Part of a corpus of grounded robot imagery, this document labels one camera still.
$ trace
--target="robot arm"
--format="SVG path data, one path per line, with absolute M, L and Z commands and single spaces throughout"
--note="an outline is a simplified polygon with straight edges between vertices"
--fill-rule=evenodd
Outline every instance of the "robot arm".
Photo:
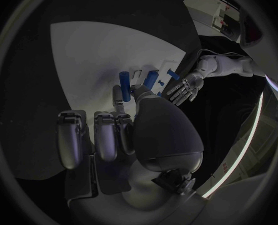
M 203 87 L 203 79 L 230 74 L 239 74 L 243 77 L 252 77 L 253 75 L 265 77 L 257 64 L 249 57 L 231 59 L 224 55 L 205 55 L 201 57 L 196 69 L 169 90 L 167 95 L 175 92 L 170 100 L 179 106 L 188 98 L 190 101 L 194 100 L 198 91 Z

